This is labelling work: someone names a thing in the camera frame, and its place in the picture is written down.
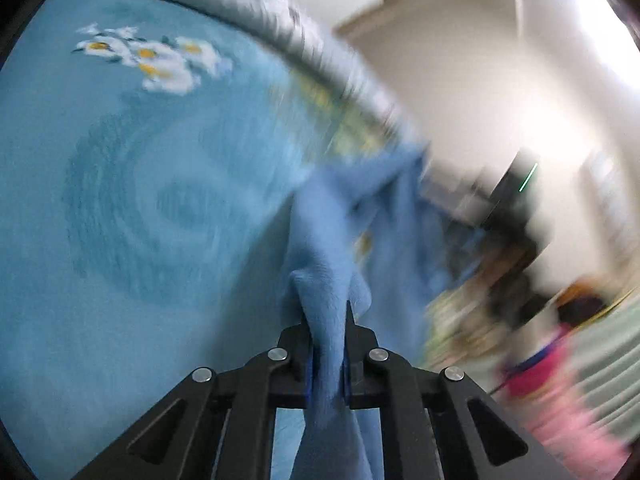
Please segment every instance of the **blue towel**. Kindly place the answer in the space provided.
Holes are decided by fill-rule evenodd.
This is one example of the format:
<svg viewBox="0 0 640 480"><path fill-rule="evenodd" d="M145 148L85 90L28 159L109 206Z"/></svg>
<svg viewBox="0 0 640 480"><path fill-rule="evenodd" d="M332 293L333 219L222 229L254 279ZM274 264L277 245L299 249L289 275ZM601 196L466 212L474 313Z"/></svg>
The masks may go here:
<svg viewBox="0 0 640 480"><path fill-rule="evenodd" d="M318 369L292 480L383 478L377 410L356 414L341 395L346 302L381 346L415 364L427 330L425 306L466 277L455 280L447 271L451 220L421 198L421 173L421 154L398 148L327 165L294 197L284 303L302 305ZM363 233L372 250L361 269L353 245Z"/></svg>

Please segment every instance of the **yellow flower center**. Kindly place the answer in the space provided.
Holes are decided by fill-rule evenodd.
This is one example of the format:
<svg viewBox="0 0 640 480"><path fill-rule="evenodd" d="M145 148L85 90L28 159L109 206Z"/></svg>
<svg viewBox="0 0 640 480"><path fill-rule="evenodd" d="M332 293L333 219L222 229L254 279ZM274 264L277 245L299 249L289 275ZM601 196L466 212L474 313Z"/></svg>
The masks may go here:
<svg viewBox="0 0 640 480"><path fill-rule="evenodd" d="M156 57L156 51L151 50L150 48L141 48L138 53L140 54L140 57L145 57L147 59Z"/></svg>
<svg viewBox="0 0 640 480"><path fill-rule="evenodd" d="M109 43L94 41L93 43L89 43L89 48L91 50L107 50L109 48Z"/></svg>
<svg viewBox="0 0 640 480"><path fill-rule="evenodd" d="M138 68L142 70L142 72L145 73L145 75L148 77L160 77L169 79L172 76L171 72L168 72L167 70L158 70L155 66L149 65L147 63L140 63L138 65Z"/></svg>
<svg viewBox="0 0 640 480"><path fill-rule="evenodd" d="M202 49L193 43L187 43L183 47L183 49L186 50L189 54L200 54L202 52Z"/></svg>

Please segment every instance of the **green light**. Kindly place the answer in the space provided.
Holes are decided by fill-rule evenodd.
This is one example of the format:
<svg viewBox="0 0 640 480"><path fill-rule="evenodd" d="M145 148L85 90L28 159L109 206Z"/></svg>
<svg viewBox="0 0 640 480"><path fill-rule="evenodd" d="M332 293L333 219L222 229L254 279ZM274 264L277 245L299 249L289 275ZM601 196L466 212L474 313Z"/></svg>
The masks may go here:
<svg viewBox="0 0 640 480"><path fill-rule="evenodd" d="M524 183L522 184L522 186L520 187L520 189L518 190L518 193L521 192L524 187L527 185L527 182L529 181L529 179L531 178L531 175L533 175L533 172L536 171L536 168L538 167L538 163L536 162L533 165L533 168L531 168L531 171L529 171L529 174L527 175L526 179L524 180Z"/></svg>

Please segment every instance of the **blue bedspread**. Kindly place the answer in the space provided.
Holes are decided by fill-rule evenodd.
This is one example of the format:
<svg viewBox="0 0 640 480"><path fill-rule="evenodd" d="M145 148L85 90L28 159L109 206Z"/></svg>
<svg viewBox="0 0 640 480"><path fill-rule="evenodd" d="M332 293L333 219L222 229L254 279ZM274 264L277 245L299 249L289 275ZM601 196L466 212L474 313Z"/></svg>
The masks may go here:
<svg viewBox="0 0 640 480"><path fill-rule="evenodd" d="M46 1L0 73L0 413L39 478L295 321L276 301L287 197L395 142L359 110L177 4ZM302 429L279 415L273 478Z"/></svg>

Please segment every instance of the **pink cloth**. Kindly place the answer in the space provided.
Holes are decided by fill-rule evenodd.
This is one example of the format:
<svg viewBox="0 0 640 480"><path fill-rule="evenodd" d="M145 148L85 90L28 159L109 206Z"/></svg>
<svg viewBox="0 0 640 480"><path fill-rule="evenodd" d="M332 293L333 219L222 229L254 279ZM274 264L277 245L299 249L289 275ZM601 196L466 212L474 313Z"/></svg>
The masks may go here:
<svg viewBox="0 0 640 480"><path fill-rule="evenodd" d="M520 423L580 480L611 480L629 452L594 424L566 366L567 355L559 341L543 361L509 379L509 404Z"/></svg>

